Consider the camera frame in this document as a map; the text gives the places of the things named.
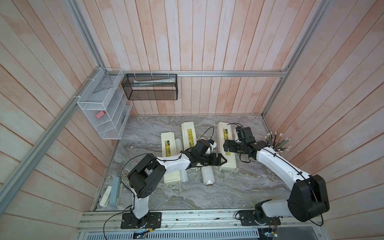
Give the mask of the plastic wrap roll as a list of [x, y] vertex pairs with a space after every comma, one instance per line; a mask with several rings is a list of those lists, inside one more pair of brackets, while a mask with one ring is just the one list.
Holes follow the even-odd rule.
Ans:
[[[207, 139], [204, 137], [200, 137], [199, 140], [207, 141]], [[213, 172], [212, 167], [210, 166], [210, 163], [211, 163], [210, 162], [210, 160], [211, 160], [210, 155], [212, 154], [212, 151], [213, 151], [213, 149], [210, 147], [206, 151], [205, 155], [206, 155], [207, 159], [204, 160], [204, 162], [203, 162], [204, 166], [201, 168], [203, 182], [207, 186], [212, 186], [215, 183], [214, 172]]]
[[[177, 152], [182, 152], [184, 150], [182, 139], [180, 139], [180, 138], [175, 139], [175, 143], [176, 143]], [[189, 177], [188, 177], [187, 171], [186, 170], [179, 170], [179, 172], [180, 172], [181, 182], [182, 183], [188, 182]]]

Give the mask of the cream dispenser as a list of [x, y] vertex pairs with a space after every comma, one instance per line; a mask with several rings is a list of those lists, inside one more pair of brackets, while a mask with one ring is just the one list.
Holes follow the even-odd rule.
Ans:
[[[178, 155], [176, 140], [173, 132], [161, 133], [162, 155], [164, 158]], [[181, 182], [180, 171], [164, 175], [166, 186], [179, 184]]]
[[184, 150], [192, 148], [197, 143], [197, 135], [194, 122], [184, 122], [182, 126], [183, 146]]
[[231, 126], [228, 123], [219, 122], [217, 131], [217, 145], [218, 153], [222, 154], [227, 162], [219, 166], [219, 171], [233, 171], [237, 168], [236, 157], [234, 153], [225, 152], [224, 143], [225, 140], [233, 140], [233, 133]]

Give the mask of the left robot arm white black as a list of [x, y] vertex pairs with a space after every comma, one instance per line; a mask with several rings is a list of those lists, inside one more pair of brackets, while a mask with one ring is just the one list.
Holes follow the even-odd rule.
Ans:
[[129, 185], [134, 190], [132, 212], [136, 219], [140, 220], [149, 213], [149, 195], [165, 174], [226, 164], [228, 161], [222, 154], [212, 152], [214, 148], [213, 140], [199, 139], [193, 147], [181, 151], [177, 156], [163, 158], [146, 154], [128, 174]]

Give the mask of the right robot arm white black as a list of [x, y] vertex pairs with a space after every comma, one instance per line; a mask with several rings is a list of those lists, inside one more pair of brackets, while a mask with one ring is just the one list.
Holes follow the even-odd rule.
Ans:
[[274, 172], [291, 190], [287, 200], [265, 200], [255, 205], [255, 222], [269, 224], [279, 217], [294, 217], [306, 222], [330, 210], [325, 180], [293, 166], [264, 141], [254, 138], [218, 141], [219, 153], [247, 155]]

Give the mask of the pencil holder with pencils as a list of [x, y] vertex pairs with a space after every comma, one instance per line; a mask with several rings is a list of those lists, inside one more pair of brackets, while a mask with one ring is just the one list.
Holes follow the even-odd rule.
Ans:
[[276, 152], [289, 151], [291, 146], [289, 146], [289, 138], [284, 138], [283, 134], [278, 134], [277, 132], [270, 132], [265, 136], [267, 145], [271, 147]]

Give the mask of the white and teal brush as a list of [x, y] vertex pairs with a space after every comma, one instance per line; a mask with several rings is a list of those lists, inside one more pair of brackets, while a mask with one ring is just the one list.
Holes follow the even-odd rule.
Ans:
[[117, 207], [120, 204], [122, 188], [123, 185], [121, 179], [119, 177], [115, 177], [112, 185], [107, 187], [99, 205], [103, 208]]

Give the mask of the pink eraser block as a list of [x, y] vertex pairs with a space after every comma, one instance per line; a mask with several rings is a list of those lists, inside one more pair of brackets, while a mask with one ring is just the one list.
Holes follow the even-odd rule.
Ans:
[[100, 112], [98, 112], [98, 113], [96, 114], [96, 118], [97, 118], [97, 119], [100, 119], [100, 118], [102, 118], [105, 114], [106, 114], [106, 111], [100, 111]]

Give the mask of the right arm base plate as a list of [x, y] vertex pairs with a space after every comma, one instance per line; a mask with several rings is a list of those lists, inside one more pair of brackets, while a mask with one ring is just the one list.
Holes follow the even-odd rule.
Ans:
[[263, 211], [240, 210], [237, 212], [236, 219], [241, 221], [242, 226], [279, 226], [281, 221], [278, 217], [267, 217]]

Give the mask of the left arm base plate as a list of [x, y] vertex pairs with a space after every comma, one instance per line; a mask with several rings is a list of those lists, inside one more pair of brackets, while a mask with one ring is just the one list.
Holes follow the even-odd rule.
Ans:
[[121, 229], [158, 229], [161, 227], [162, 213], [149, 212], [143, 218], [138, 219], [133, 213], [123, 214]]

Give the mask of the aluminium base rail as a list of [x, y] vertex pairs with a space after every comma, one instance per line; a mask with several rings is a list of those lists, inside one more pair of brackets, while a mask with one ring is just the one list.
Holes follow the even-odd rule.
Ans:
[[[160, 210], [162, 213], [159, 231], [176, 230], [216, 230], [216, 229], [246, 229], [241, 225], [239, 216], [235, 214], [240, 209], [208, 209], [208, 210]], [[284, 228], [309, 227], [319, 235], [328, 232], [325, 226], [317, 226], [321, 218], [316, 217], [311, 222], [300, 222], [293, 217], [280, 218], [281, 224], [277, 232], [282, 233]], [[85, 212], [83, 213], [76, 234], [122, 232], [122, 214], [117, 211], [110, 212]]]

